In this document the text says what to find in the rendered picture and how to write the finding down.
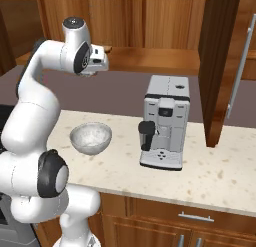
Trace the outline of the grey bowl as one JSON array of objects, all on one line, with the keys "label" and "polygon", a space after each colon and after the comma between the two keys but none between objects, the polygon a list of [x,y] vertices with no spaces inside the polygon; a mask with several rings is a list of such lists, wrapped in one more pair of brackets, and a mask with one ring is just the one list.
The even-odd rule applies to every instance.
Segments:
[{"label": "grey bowl", "polygon": [[112,139],[111,128],[100,122],[89,122],[75,127],[70,135],[72,146],[80,153],[94,156],[103,152]]}]

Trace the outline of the wooden drawer front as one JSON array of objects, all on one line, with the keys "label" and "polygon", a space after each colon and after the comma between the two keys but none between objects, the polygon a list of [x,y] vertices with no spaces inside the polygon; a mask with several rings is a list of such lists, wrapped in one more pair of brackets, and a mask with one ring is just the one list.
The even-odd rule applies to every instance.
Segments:
[{"label": "wooden drawer front", "polygon": [[140,218],[256,236],[256,218],[138,198],[126,198],[127,213]]}]

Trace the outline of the dark wood cabinet door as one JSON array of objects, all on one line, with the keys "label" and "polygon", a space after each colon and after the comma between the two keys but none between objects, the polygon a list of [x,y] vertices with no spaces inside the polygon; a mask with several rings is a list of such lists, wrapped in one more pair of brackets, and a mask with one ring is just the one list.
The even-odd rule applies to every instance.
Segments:
[{"label": "dark wood cabinet door", "polygon": [[15,57],[9,41],[6,25],[0,10],[0,76],[16,66]]},{"label": "dark wood cabinet door", "polygon": [[206,0],[198,46],[198,83],[207,147],[220,138],[226,110],[217,109],[224,68],[240,0]]}]

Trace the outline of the grey coffee machine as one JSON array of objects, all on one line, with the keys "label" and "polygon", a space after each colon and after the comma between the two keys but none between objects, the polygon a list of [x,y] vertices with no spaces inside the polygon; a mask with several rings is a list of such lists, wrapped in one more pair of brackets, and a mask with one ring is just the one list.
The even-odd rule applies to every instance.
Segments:
[{"label": "grey coffee machine", "polygon": [[144,97],[143,120],[138,125],[141,166],[182,170],[189,110],[187,77],[151,77]]}]

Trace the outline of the wooden wall cabinet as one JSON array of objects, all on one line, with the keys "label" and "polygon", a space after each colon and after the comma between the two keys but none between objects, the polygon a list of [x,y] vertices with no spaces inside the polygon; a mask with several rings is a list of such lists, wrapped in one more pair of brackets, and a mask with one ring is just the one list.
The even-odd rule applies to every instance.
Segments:
[{"label": "wooden wall cabinet", "polygon": [[[110,69],[197,74],[206,0],[34,0],[44,34],[61,40],[61,21],[83,18],[94,44],[111,46]],[[256,0],[240,0],[222,81],[234,80]]]}]

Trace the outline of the wooden base cupboard door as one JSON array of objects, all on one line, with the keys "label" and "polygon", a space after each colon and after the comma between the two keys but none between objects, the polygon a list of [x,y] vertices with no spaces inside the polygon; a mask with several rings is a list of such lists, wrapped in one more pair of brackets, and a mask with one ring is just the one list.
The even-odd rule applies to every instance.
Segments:
[{"label": "wooden base cupboard door", "polygon": [[194,230],[189,247],[195,247],[198,238],[202,238],[201,247],[256,247],[256,233]]},{"label": "wooden base cupboard door", "polygon": [[103,215],[106,247],[189,247],[191,229]]}]

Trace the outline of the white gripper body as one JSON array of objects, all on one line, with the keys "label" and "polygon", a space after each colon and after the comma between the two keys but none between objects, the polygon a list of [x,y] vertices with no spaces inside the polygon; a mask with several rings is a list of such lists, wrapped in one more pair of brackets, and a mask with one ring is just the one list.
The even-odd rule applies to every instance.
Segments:
[{"label": "white gripper body", "polygon": [[90,63],[80,72],[80,75],[83,77],[91,77],[96,75],[98,72],[101,71],[108,71],[109,70],[109,61],[108,58],[105,57],[99,63],[94,63],[90,61]]}]

